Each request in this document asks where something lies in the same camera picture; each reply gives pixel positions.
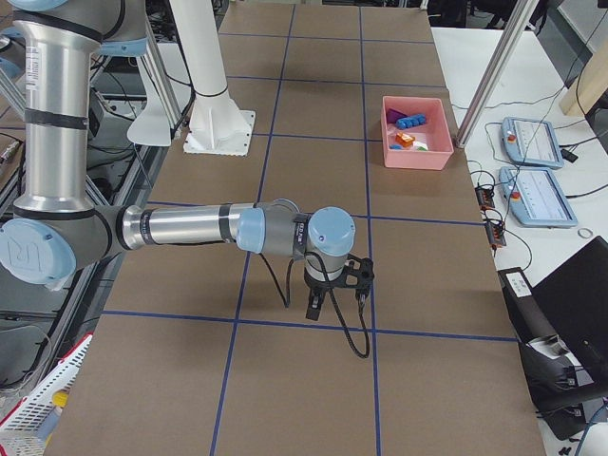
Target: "pink tray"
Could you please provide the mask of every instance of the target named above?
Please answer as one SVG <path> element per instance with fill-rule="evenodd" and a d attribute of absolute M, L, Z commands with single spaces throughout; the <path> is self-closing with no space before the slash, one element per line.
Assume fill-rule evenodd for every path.
<path fill-rule="evenodd" d="M 389 109 L 396 109 L 409 116 L 424 114 L 427 123 L 399 130 L 395 125 L 387 123 L 386 113 Z M 444 108 L 438 98 L 383 97 L 380 120 L 384 165 L 387 168 L 444 169 L 450 155 L 454 153 Z M 428 150 L 390 149 L 390 146 L 396 143 L 395 135 L 399 131 L 414 136 L 416 141 L 426 143 Z"/>

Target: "black band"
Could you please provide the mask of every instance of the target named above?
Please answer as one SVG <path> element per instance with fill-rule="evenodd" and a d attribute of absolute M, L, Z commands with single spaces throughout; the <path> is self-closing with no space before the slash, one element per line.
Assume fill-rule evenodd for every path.
<path fill-rule="evenodd" d="M 85 36 L 86 38 L 90 38 L 91 40 L 97 41 L 98 43 L 101 43 L 104 40 L 102 33 L 93 28 L 81 26 L 80 24 L 76 24 L 65 19 L 60 19 L 59 17 L 48 16 L 40 12 L 23 11 L 22 9 L 17 9 L 12 14 L 12 20 L 28 21 L 36 24 L 42 24 L 43 26 L 50 26 L 55 27 L 56 29 L 71 31 L 73 33 Z"/>
<path fill-rule="evenodd" d="M 142 218 L 140 219 L 140 233 L 142 234 L 143 242 L 147 245 L 159 245 L 152 238 L 152 234 L 150 233 L 150 218 L 152 217 L 152 213 L 154 209 L 148 209 L 142 212 Z"/>
<path fill-rule="evenodd" d="M 102 225 L 105 228 L 105 233 L 107 234 L 107 244 L 106 244 L 106 247 L 105 247 L 104 255 L 102 256 L 102 258 L 105 258 L 105 256 L 107 255 L 107 253 L 112 248 L 112 229 L 110 228 L 110 224 L 107 222 L 107 220 L 105 219 L 104 215 L 101 212 L 98 212 L 96 210 L 95 211 L 95 217 L 97 217 L 102 222 Z"/>
<path fill-rule="evenodd" d="M 118 19 L 116 20 L 116 24 L 114 24 L 114 27 L 112 27 L 108 33 L 104 34 L 105 40 L 114 36 L 116 34 L 116 32 L 123 26 L 125 13 L 126 13 L 126 0 L 121 0 L 121 10 L 118 13 Z"/>
<path fill-rule="evenodd" d="M 32 220 L 81 220 L 95 216 L 95 209 L 81 212 L 44 212 L 30 211 L 14 206 L 12 213 L 15 216 L 23 217 L 24 219 Z"/>
<path fill-rule="evenodd" d="M 306 214 L 296 214 L 294 217 L 294 259 L 303 259 L 306 254 L 306 244 L 308 243 L 308 220 Z"/>
<path fill-rule="evenodd" d="M 224 93 L 226 93 L 227 90 L 228 90 L 228 85 L 221 92 L 214 93 L 213 95 L 205 95 L 204 93 L 197 92 L 196 90 L 195 90 L 195 92 L 197 95 L 200 95 L 201 97 L 214 98 L 214 97 L 218 97 L 219 95 L 223 95 Z"/>
<path fill-rule="evenodd" d="M 60 128 L 71 128 L 72 130 L 87 130 L 88 117 L 67 116 L 66 114 L 55 114 L 54 112 L 26 109 L 26 124 L 42 126 L 58 126 Z"/>
<path fill-rule="evenodd" d="M 234 242 L 235 239 L 230 233 L 230 207 L 232 204 L 222 204 L 218 212 L 219 235 L 224 242 Z"/>
<path fill-rule="evenodd" d="M 124 240 L 123 220 L 124 220 L 124 213 L 126 212 L 126 209 L 127 209 L 127 206 L 123 206 L 123 207 L 121 207 L 121 210 L 118 211 L 118 214 L 116 215 L 116 225 L 115 225 L 114 229 L 116 230 L 116 239 L 123 246 L 123 248 L 125 250 L 133 250 L 126 244 L 126 241 Z"/>

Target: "white pillar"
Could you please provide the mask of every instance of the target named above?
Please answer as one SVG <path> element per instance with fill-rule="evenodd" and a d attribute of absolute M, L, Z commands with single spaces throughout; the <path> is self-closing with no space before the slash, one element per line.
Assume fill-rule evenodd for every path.
<path fill-rule="evenodd" d="M 197 99 L 185 152 L 247 155 L 256 113 L 228 93 L 211 0 L 171 0 Z"/>

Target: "white desk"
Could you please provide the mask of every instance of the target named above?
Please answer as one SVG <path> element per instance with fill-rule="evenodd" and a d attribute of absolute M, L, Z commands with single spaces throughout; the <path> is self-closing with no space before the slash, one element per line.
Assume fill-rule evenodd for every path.
<path fill-rule="evenodd" d="M 501 32 L 482 29 L 435 28 L 433 36 L 451 100 L 455 106 L 467 107 L 482 79 L 487 63 L 501 37 Z M 526 32 L 488 105 L 513 101 L 535 102 L 556 94 L 561 87 L 563 87 L 562 80 L 537 37 L 532 32 Z M 492 157 L 484 125 L 490 122 L 501 122 L 507 116 L 542 119 L 546 115 L 546 120 L 553 123 L 555 127 L 580 120 L 581 118 L 566 117 L 561 113 L 559 101 L 564 93 L 565 89 L 561 91 L 554 103 L 553 98 L 550 98 L 537 104 L 501 105 L 486 109 L 466 146 L 468 159 L 479 162 L 484 170 L 490 172 L 496 181 L 499 181 L 498 170 L 504 166 L 504 163 L 496 161 Z M 454 114 L 456 121 L 460 124 L 466 111 L 454 107 Z M 508 161 L 499 142 L 500 127 L 489 125 L 488 131 L 496 149 L 496 157 Z M 576 143 L 595 135 L 587 122 L 577 123 L 556 131 L 558 141 L 562 144 Z M 608 182 L 608 156 L 599 141 L 581 145 L 577 148 L 576 154 L 579 155 L 579 159 L 575 163 L 567 162 L 561 170 L 555 172 L 561 189 L 566 195 L 584 193 Z M 469 168 L 473 171 L 479 169 L 479 165 L 471 162 Z M 477 181 L 478 176 L 473 176 L 474 181 Z M 489 182 L 489 178 L 482 176 L 481 182 Z M 504 199 L 500 196 L 495 197 L 494 200 L 498 211 L 504 215 L 506 213 Z M 593 231 L 594 235 L 608 238 L 608 189 L 589 197 L 570 199 L 570 203 L 579 219 L 579 226 L 576 228 L 524 228 L 512 214 L 506 220 L 507 229 L 524 238 L 532 249 L 533 261 L 525 272 L 532 285 L 540 282 L 588 242 L 588 239 L 579 236 L 579 228 L 588 228 Z M 497 270 L 515 266 L 524 267 L 529 259 L 525 246 L 509 234 L 506 234 L 506 241 L 507 246 L 499 249 L 495 257 Z M 557 454 L 564 446 L 573 447 L 573 452 L 575 451 L 575 444 L 564 444 L 558 441 L 544 423 L 541 423 L 540 426 L 547 454 Z M 597 425 L 585 441 L 583 454 L 586 456 L 604 455 L 607 447 L 608 425 Z"/>

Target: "cardboard surface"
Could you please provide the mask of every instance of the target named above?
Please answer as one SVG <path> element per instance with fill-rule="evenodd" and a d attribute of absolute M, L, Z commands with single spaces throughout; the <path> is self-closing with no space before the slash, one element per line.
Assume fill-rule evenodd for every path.
<path fill-rule="evenodd" d="M 520 369 L 515 344 L 378 334 L 382 454 L 544 455 Z"/>
<path fill-rule="evenodd" d="M 200 456 L 232 325 L 105 315 L 46 456 Z"/>
<path fill-rule="evenodd" d="M 483 227 L 374 220 L 371 229 L 378 328 L 514 337 Z"/>
<path fill-rule="evenodd" d="M 261 119 L 252 149 L 188 156 L 176 142 L 151 200 L 354 213 L 352 252 L 375 261 L 373 355 L 354 356 L 329 299 L 305 320 L 300 263 L 285 310 L 234 246 L 130 253 L 47 454 L 543 454 L 464 154 L 439 172 L 387 170 L 366 141 L 383 93 L 423 85 L 448 112 L 426 16 L 236 2 L 221 30 L 233 97 Z M 269 259 L 284 288 L 287 259 Z M 362 348 L 352 293 L 336 295 Z"/>

